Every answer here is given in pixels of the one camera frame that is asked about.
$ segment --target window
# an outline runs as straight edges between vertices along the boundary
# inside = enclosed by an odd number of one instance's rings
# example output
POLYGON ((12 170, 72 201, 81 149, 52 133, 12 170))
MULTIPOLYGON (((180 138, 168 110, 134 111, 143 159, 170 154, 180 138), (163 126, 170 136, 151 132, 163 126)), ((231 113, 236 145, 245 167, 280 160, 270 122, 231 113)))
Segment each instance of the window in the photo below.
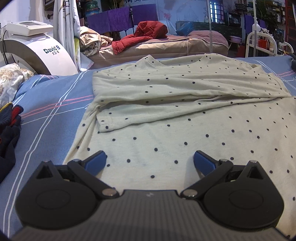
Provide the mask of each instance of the window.
POLYGON ((211 19, 214 23, 220 23, 224 20, 223 3, 210 1, 211 19))

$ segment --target white curtain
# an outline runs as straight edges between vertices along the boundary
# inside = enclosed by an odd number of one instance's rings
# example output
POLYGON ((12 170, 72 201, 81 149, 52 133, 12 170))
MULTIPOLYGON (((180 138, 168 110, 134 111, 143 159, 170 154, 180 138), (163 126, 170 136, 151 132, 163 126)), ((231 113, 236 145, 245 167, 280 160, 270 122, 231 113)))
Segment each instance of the white curtain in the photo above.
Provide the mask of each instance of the white curtain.
POLYGON ((54 38, 61 43, 80 71, 80 48, 75 51, 74 37, 79 39, 80 22, 76 0, 54 1, 54 38))

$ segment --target blue bed sheet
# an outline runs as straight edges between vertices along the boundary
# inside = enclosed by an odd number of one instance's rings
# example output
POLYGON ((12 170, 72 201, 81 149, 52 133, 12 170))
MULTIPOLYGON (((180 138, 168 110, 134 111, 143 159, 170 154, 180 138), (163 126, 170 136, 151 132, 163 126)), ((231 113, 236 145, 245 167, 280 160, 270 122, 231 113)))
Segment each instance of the blue bed sheet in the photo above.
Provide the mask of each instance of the blue bed sheet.
MULTIPOLYGON (((296 73, 291 57, 256 57, 241 60, 261 64, 279 76, 296 95, 296 73)), ((41 161, 62 164, 87 106, 93 100, 92 74, 34 76, 19 88, 14 104, 24 108, 21 135, 15 149, 16 164, 0 184, 0 229, 9 237, 21 227, 14 209, 17 194, 41 161)))

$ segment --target red jacket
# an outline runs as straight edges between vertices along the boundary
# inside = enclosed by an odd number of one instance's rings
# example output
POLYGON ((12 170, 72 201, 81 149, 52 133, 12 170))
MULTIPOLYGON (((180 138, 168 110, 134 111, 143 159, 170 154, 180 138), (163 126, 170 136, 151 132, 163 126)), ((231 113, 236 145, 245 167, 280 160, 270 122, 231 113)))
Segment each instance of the red jacket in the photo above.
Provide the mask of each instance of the red jacket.
POLYGON ((125 36, 119 41, 112 42, 115 54, 119 54, 125 48, 149 39, 165 39, 168 28, 158 21, 139 22, 135 34, 125 36))

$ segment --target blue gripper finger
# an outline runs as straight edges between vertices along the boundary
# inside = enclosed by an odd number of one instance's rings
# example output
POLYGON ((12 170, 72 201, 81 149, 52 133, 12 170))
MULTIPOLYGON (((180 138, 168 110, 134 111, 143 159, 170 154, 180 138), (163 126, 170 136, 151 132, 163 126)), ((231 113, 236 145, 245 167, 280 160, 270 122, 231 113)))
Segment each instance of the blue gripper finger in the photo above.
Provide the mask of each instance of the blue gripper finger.
POLYGON ((107 155, 103 151, 98 151, 92 156, 82 161, 82 166, 90 174, 96 176, 106 165, 107 155))
POLYGON ((194 153, 193 162, 195 168, 199 170, 204 176, 214 171, 220 165, 218 161, 200 150, 194 153))

